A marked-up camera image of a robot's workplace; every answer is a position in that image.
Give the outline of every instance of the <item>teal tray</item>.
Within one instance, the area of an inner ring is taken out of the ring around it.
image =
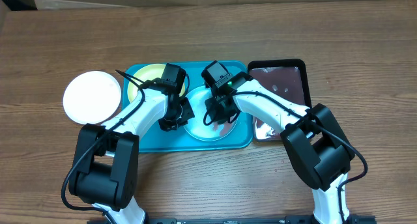
[[[204,80],[201,77],[203,69],[212,61],[199,62],[183,62],[171,63],[181,66],[190,77],[190,90],[204,85]],[[237,74],[241,71],[247,72],[244,64],[240,61],[219,61],[229,72]],[[139,69],[149,64],[135,64],[130,67],[126,73],[134,75]],[[122,108],[124,109],[128,104],[128,81],[123,81],[123,96]],[[184,127],[170,132],[162,131],[159,124],[156,122],[149,128],[148,132],[143,136],[139,143],[139,152],[184,152],[196,150],[220,150],[220,149],[234,149],[244,148],[252,141],[252,116],[246,113],[241,113],[237,119],[236,126],[226,137],[217,141],[201,141],[187,133]]]

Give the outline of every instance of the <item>small white plate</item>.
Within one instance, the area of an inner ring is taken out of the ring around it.
[[[96,124],[112,116],[121,100],[117,80],[101,71],[86,72],[68,85],[63,105],[71,120],[80,124]]]
[[[221,125],[213,122],[210,126],[203,124],[203,118],[207,112],[205,100],[212,97],[210,89],[205,88],[205,86],[197,87],[190,91],[186,97],[190,102],[195,117],[188,120],[188,124],[184,126],[184,129],[192,137],[202,141],[216,141],[226,137],[235,128],[237,119],[232,124],[227,122]],[[210,121],[210,116],[207,116],[206,122]]]

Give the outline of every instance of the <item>white plate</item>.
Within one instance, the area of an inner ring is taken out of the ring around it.
[[[190,91],[187,96],[191,108],[194,112],[194,118],[188,120],[188,124],[184,126],[187,133],[192,137],[202,141],[215,141],[226,137],[236,126],[237,119],[232,124],[225,122],[224,124],[212,123],[209,126],[203,124],[203,118],[207,112],[205,100],[212,97],[210,89],[205,86],[197,87]],[[206,122],[210,122],[210,116],[207,116]]]
[[[121,100],[117,80],[101,71],[86,72],[68,85],[63,105],[71,120],[80,124],[96,124],[112,116]]]

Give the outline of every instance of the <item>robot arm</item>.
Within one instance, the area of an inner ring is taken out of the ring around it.
[[[213,98],[206,101],[212,121],[221,122],[241,111],[280,132],[293,169],[312,188],[315,219],[319,223],[342,223],[338,186],[347,179],[354,153],[324,133],[314,145],[309,141],[314,134],[320,133],[308,124],[311,120],[347,141],[330,110],[321,104],[310,109],[289,102],[266,90],[248,74],[231,75],[216,61],[207,66],[201,75],[213,94]],[[233,97],[233,101],[220,101],[227,96]],[[344,218],[347,219],[349,210],[344,190],[341,200]]]
[[[143,221],[145,213],[132,198],[137,183],[139,139],[156,121],[162,130],[169,131],[194,117],[187,98],[179,96],[185,76],[181,67],[167,64],[162,77],[144,82],[140,86],[143,92],[138,92],[116,117],[101,126],[84,125],[78,135],[73,172],[69,174],[72,195],[108,211],[117,223]],[[113,165],[94,160],[94,156],[104,155],[114,157]]]

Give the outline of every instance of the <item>yellow bowl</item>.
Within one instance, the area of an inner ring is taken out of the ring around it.
[[[142,81],[153,80],[158,77],[161,78],[162,73],[164,72],[164,69],[165,69],[165,64],[150,64],[148,66],[145,66],[139,69],[134,74],[134,77],[139,78]],[[185,92],[185,82],[182,85],[180,96],[183,95],[184,92]],[[132,83],[129,83],[128,85],[129,102],[132,103],[132,101],[136,98],[136,96],[137,96],[137,87],[133,85]]]

